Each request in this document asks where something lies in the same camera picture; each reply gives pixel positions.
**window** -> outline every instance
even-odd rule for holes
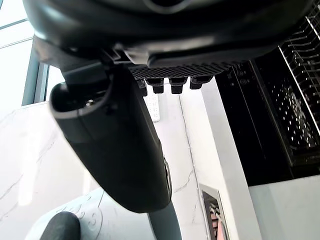
[[[27,18],[27,14],[22,0],[3,0],[0,13],[0,26],[12,24],[25,18]]]
[[[22,105],[32,40],[0,48],[1,111]]]
[[[21,107],[26,95],[34,36],[26,17],[22,0],[0,0],[0,118]],[[35,88],[37,73],[33,81]],[[29,93],[33,98],[34,91]]]

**black rubber part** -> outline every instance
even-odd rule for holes
[[[164,86],[152,86],[153,92],[155,94],[163,94],[164,93]]]
[[[195,84],[195,83],[192,83],[190,82],[190,89],[191,90],[196,90],[196,89],[200,89],[202,87],[202,84]]]
[[[65,83],[54,87],[50,96],[52,115],[82,163],[126,209],[146,213],[166,207],[171,183],[137,81],[119,68],[110,76],[104,96],[88,99],[89,107],[74,98]]]
[[[182,94],[183,85],[181,86],[171,86],[171,93],[172,94]]]
[[[40,240],[80,240],[80,238],[79,219],[71,212],[62,211],[51,218]]]

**black plastic housing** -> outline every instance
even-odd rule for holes
[[[50,109],[80,160],[115,201],[136,213],[154,212],[171,201],[169,168],[137,82],[126,70],[115,76],[105,92],[81,97],[58,84]]]

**glass pane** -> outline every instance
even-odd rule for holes
[[[49,101],[50,93],[55,85],[59,83],[65,82],[64,76],[62,76],[62,73],[59,68],[50,66],[49,67],[49,76],[48,76],[48,83],[46,87],[46,96],[45,100]]]
[[[27,18],[23,0],[3,0],[0,13],[0,26]]]
[[[0,48],[24,39],[32,38],[35,33],[29,21],[0,30]]]
[[[21,107],[32,40],[0,49],[0,117]]]

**metal trim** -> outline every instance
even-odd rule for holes
[[[6,28],[9,28],[9,27],[12,27],[12,26],[17,25],[17,24],[24,23],[24,22],[27,22],[27,21],[29,21],[29,18],[24,18],[24,19],[21,19],[21,20],[18,20],[18,21],[14,21],[14,22],[12,22],[12,23],[9,23],[9,24],[0,26],[0,30],[6,29]]]
[[[31,37],[28,37],[28,38],[25,38],[25,39],[22,39],[22,40],[19,40],[19,41],[15,41],[15,42],[9,43],[9,44],[7,44],[7,45],[0,46],[0,49],[4,49],[4,48],[7,48],[7,47],[16,45],[16,44],[21,44],[21,43],[24,43],[24,42],[26,42],[26,41],[32,40],[33,38],[34,38],[34,37],[31,36]]]
[[[38,75],[36,79],[34,103],[41,103],[46,100],[48,75],[49,75],[49,65],[40,62]]]
[[[35,42],[32,42],[29,66],[26,74],[22,106],[33,104],[35,101],[35,92],[37,85],[37,77],[39,71],[39,61],[35,49]]]

